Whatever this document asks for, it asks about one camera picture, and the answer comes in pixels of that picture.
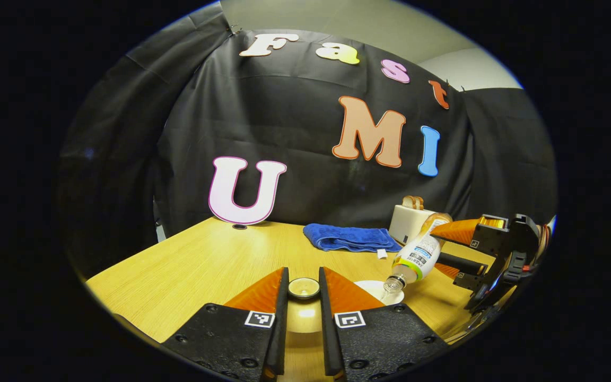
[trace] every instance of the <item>orange letter m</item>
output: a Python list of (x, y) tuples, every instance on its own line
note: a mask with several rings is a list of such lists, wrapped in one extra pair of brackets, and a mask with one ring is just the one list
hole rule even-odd
[(376, 155), (376, 162), (383, 166), (400, 167), (400, 139), (402, 126), (407, 119), (397, 111), (388, 110), (381, 117), (378, 124), (374, 124), (369, 107), (366, 102), (355, 97), (341, 97), (339, 103), (346, 110), (344, 128), (341, 132), (341, 141), (331, 150), (342, 159), (356, 159), (360, 152), (355, 148), (355, 139), (358, 138), (364, 159), (370, 160), (379, 145), (383, 143), (381, 152)]

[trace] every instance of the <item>blue towel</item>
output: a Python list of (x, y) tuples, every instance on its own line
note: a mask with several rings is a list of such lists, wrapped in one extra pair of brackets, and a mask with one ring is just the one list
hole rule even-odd
[(303, 234), (322, 251), (347, 249), (352, 252), (398, 252), (402, 247), (388, 234), (385, 228), (341, 228), (333, 225), (309, 224)]

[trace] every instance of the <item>wooden table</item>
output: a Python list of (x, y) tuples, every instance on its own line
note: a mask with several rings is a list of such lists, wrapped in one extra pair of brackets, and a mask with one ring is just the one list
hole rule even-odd
[[(489, 265), (494, 261), (450, 242), (443, 251)], [(385, 280), (395, 254), (388, 255), (378, 259), (371, 252), (321, 251), (305, 237), (302, 225), (262, 222), (237, 230), (210, 218), (86, 283), (107, 309), (162, 343), (202, 305), (223, 304), (279, 267), (289, 267), (291, 280), (317, 280), (320, 266), (351, 281)], [(443, 338), (470, 319), (463, 309), (470, 291), (452, 285), (437, 270), (404, 292), (403, 302)], [(331, 381), (324, 375), (322, 333), (287, 332), (284, 367), (282, 381)]]

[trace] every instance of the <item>letter u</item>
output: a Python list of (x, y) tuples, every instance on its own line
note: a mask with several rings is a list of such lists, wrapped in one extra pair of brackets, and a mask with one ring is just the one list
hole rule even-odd
[(262, 222), (272, 212), (277, 193), (277, 181), (286, 172), (286, 165), (271, 160), (262, 160), (256, 164), (261, 172), (259, 194), (253, 206), (238, 206), (233, 196), (240, 171), (247, 167), (247, 161), (236, 157), (218, 157), (214, 159), (216, 172), (209, 191), (209, 208), (226, 222), (237, 224), (255, 224)]

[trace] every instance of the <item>white wall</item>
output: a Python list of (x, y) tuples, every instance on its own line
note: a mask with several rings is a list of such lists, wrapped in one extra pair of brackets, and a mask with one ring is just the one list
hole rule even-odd
[(220, 0), (228, 22), (347, 37), (426, 68), (455, 89), (521, 88), (499, 61), (431, 15), (394, 0)]
[(252, 29), (298, 29), (347, 37), (420, 63), (475, 48), (470, 39), (393, 0), (220, 0), (228, 22)]
[(516, 78), (492, 55), (480, 48), (452, 51), (418, 64), (461, 91), (489, 88), (517, 88)]

